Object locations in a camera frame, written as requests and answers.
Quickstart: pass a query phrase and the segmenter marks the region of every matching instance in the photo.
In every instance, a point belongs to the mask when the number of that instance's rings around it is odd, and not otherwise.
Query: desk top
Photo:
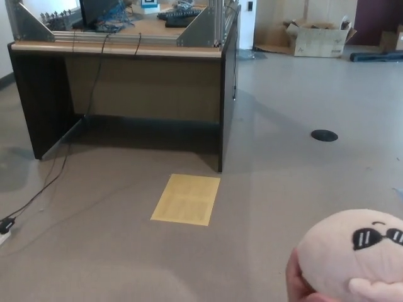
[[[162,11],[170,6],[162,6]],[[159,20],[156,14],[144,16],[144,19],[135,22],[134,27],[127,27],[120,33],[126,35],[157,35],[157,36],[180,36],[185,28],[166,28],[165,21]],[[13,50],[42,51],[42,52],[65,52],[65,53],[101,53],[101,43],[88,42],[16,42]],[[107,42],[103,53],[116,55],[134,55],[137,45],[125,45]],[[175,47],[175,46],[151,46],[141,45],[137,55],[163,56],[163,57],[200,57],[220,58],[221,51],[218,48],[208,47]]]

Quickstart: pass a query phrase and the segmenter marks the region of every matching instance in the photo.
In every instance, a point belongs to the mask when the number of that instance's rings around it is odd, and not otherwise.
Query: white wall
[[[8,55],[7,44],[14,41],[6,11],[6,5],[0,0],[0,78],[13,72]]]
[[[26,8],[30,10],[36,17],[39,17],[41,13],[58,13],[68,9],[76,8],[76,0],[23,0]]]
[[[247,3],[253,2],[253,11],[247,11]],[[241,5],[241,32],[239,33],[239,48],[252,49],[254,27],[256,23],[256,1],[257,0],[239,0]]]

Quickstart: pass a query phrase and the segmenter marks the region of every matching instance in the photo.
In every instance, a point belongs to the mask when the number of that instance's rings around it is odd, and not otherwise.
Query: blue cable
[[[127,14],[126,5],[123,0],[119,0],[119,4],[108,11],[104,16],[98,19],[99,28],[101,31],[118,33],[127,26],[134,26]]]

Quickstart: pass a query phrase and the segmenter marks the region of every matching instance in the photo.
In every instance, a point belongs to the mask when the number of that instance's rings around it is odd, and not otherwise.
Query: yellow paper
[[[172,174],[151,220],[208,226],[220,179]]]

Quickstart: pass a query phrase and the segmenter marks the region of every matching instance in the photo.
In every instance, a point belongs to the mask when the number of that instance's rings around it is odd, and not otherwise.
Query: open cardboard box
[[[355,35],[351,23],[344,29],[331,23],[293,21],[286,29],[289,46],[256,45],[267,52],[285,53],[295,57],[334,58],[343,54],[345,44]]]

